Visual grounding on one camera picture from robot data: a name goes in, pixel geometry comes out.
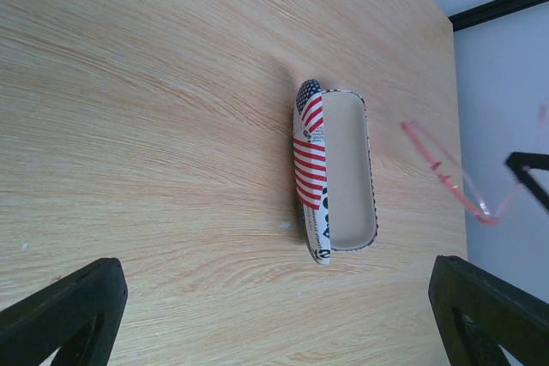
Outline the flag pattern glasses case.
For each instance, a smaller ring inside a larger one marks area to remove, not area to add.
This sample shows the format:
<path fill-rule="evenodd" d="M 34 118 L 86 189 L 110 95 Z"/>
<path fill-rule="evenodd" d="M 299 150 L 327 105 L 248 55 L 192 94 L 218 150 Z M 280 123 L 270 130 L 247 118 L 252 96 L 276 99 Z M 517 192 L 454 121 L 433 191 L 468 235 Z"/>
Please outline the flag pattern glasses case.
<path fill-rule="evenodd" d="M 378 220 L 367 110 L 352 90 L 299 88 L 293 109 L 293 163 L 299 217 L 311 257 L 370 246 Z"/>

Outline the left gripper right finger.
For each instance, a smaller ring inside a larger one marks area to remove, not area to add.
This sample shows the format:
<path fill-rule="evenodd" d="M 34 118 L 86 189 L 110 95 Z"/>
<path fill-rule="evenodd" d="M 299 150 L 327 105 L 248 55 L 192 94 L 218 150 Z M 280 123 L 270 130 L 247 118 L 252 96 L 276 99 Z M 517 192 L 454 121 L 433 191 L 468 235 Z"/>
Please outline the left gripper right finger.
<path fill-rule="evenodd" d="M 462 258 L 439 255 L 428 296 L 452 365 L 548 364 L 548 304 Z"/>

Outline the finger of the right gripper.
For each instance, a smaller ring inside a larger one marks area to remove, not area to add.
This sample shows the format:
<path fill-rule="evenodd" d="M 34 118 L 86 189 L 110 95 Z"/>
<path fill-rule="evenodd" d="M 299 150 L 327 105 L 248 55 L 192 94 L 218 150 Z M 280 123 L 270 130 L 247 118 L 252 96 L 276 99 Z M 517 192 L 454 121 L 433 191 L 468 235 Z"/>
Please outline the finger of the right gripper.
<path fill-rule="evenodd" d="M 549 210 L 549 196 L 540 184 L 531 175 L 531 170 L 548 171 L 548 154 L 512 152 L 505 160 L 506 166 L 515 175 L 519 184 L 524 186 L 531 195 Z"/>

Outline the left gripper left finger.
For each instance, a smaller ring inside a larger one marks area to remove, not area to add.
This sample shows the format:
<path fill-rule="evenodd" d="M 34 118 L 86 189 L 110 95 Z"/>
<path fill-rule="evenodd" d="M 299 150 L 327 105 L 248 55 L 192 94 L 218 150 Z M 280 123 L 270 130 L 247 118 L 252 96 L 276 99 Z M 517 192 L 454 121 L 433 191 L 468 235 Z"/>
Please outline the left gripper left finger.
<path fill-rule="evenodd" d="M 1 311 L 1 364 L 108 364 L 127 299 L 120 260 L 93 261 Z"/>

